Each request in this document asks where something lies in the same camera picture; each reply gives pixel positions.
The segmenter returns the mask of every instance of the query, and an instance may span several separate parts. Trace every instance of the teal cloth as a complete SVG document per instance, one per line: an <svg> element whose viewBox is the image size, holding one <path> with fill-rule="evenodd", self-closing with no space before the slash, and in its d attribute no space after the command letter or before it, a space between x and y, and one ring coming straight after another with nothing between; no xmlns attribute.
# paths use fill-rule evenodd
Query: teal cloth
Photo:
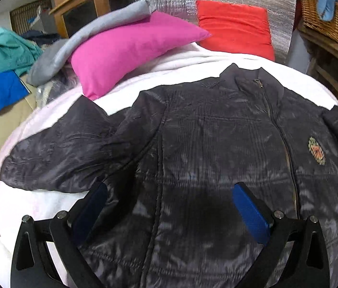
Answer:
<svg viewBox="0 0 338 288"><path fill-rule="evenodd" d="M0 28L0 73L13 70L18 76L28 72L42 50L13 31Z"/></svg>

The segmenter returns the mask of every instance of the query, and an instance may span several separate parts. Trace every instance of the bed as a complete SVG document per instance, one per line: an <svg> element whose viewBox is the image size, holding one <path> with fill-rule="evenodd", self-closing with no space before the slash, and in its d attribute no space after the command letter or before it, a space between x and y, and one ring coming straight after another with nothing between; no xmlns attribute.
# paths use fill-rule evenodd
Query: bed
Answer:
<svg viewBox="0 0 338 288"><path fill-rule="evenodd" d="M129 107L140 91L157 85L194 82L207 77L217 77L232 63L240 68L264 68L286 88L295 91L318 106L331 109L338 100L313 78L267 59L247 55L212 52L192 43L176 48L146 63L128 74L110 93L95 103L111 115ZM4 158L19 141L52 126L82 95L78 86L48 104L36 109L13 131L0 151L0 167ZM61 193L50 191L25 191L12 188L0 181L0 285L10 287L10 266L13 249L21 223L28 214L34 220L52 218L60 210L69 210L86 193ZM66 270L52 244L49 249L57 271L66 284Z"/></svg>

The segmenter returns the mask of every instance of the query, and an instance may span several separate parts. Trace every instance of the logo patch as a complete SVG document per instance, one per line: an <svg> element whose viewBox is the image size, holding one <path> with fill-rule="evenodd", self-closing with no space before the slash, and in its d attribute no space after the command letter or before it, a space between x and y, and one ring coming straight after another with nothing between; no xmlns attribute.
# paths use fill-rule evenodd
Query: logo patch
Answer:
<svg viewBox="0 0 338 288"><path fill-rule="evenodd" d="M316 162L318 162L320 165L325 165L326 159L324 151L315 138L309 138L308 147Z"/></svg>

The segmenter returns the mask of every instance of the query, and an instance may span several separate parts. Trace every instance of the black jacket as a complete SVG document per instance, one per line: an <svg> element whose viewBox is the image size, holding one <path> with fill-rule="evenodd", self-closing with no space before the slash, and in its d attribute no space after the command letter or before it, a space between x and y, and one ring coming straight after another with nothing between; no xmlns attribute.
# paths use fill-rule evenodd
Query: black jacket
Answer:
<svg viewBox="0 0 338 288"><path fill-rule="evenodd" d="M338 284L338 107L263 69L159 86L112 116L80 97L14 147L0 180L82 192L96 177L108 206L81 252L106 287L235 286L262 249L231 199L240 181L270 209L319 218Z"/></svg>

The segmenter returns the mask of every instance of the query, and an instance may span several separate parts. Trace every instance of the red pillow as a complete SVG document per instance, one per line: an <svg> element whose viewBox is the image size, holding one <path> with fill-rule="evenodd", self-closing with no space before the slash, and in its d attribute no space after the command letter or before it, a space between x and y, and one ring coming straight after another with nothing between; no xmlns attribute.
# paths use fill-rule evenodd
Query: red pillow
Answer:
<svg viewBox="0 0 338 288"><path fill-rule="evenodd" d="M212 34L200 41L211 51L244 53L274 61L267 11L262 7L197 0L198 25Z"/></svg>

